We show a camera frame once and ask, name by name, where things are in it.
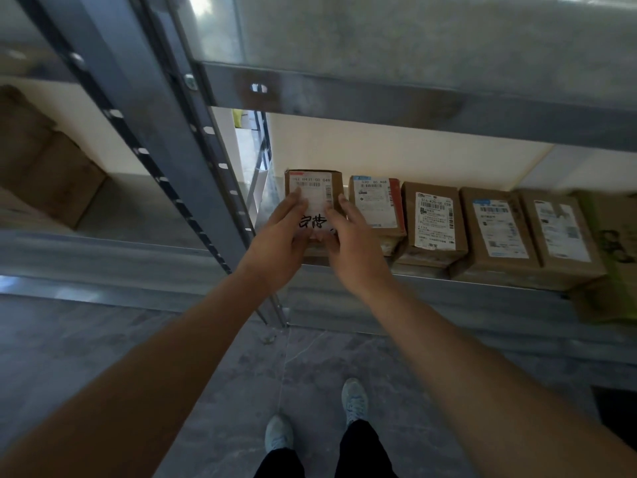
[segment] black pants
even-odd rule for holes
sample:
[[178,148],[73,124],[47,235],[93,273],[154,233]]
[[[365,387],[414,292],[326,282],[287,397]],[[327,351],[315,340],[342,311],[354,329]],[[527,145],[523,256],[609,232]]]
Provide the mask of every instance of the black pants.
[[[367,421],[359,419],[347,428],[341,440],[341,456],[334,476],[397,478],[378,434]],[[305,471],[296,451],[275,449],[267,453],[254,478],[305,478]]]

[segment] shipping label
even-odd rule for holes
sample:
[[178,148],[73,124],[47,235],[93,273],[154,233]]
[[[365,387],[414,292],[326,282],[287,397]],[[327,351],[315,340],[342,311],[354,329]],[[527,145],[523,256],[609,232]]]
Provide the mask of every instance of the shipping label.
[[560,214],[556,214],[550,202],[534,200],[534,203],[548,254],[556,258],[590,263],[591,256],[586,249],[582,232],[577,226],[573,208],[567,204],[560,204]]
[[301,188],[301,197],[307,198],[308,208],[299,223],[300,228],[326,229],[335,232],[325,217],[325,203],[333,204],[332,173],[316,171],[290,171],[290,192]]
[[528,258],[509,204],[499,199],[476,199],[473,208],[490,257]]
[[389,178],[354,176],[356,207],[372,228],[398,228]]
[[425,250],[455,250],[454,201],[444,196],[416,193],[414,246]]

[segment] white sneaker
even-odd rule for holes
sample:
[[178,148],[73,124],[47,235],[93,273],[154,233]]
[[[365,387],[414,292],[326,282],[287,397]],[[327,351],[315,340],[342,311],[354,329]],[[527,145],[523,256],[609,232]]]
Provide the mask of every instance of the white sneaker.
[[290,421],[280,414],[275,414],[266,427],[266,452],[282,448],[294,449],[293,446],[294,434]]
[[347,426],[358,419],[367,421],[367,393],[365,388],[362,387],[360,380],[351,377],[345,381],[341,392],[341,401],[343,402],[343,409],[345,409]]

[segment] marble tile floor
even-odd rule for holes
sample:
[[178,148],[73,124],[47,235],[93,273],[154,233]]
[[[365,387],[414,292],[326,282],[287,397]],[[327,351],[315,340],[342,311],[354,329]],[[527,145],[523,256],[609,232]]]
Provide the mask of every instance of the marble tile floor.
[[[0,451],[175,316],[0,295]],[[594,416],[590,384],[637,385],[631,366],[508,357]],[[277,410],[292,420],[307,477],[333,476],[345,426],[340,389],[350,376],[368,390],[370,422],[399,476],[474,476],[387,338],[259,322],[241,330],[155,476],[250,478]]]

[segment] forearm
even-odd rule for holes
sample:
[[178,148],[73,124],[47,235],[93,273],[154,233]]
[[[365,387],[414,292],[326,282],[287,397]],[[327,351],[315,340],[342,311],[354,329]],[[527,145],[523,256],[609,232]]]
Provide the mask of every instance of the forearm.
[[369,305],[482,475],[625,476],[637,454],[501,354],[392,287]]
[[152,476],[264,298],[249,276],[227,277],[23,438],[0,462],[0,475]]

